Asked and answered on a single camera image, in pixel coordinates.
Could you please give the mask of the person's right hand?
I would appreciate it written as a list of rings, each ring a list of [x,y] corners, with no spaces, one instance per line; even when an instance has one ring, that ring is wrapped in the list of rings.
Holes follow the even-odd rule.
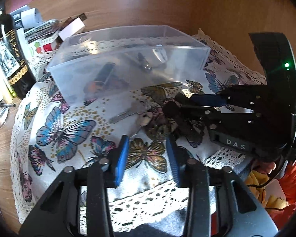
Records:
[[[270,174],[276,169],[276,164],[274,162],[262,162],[256,160],[252,165],[252,169],[261,174]]]

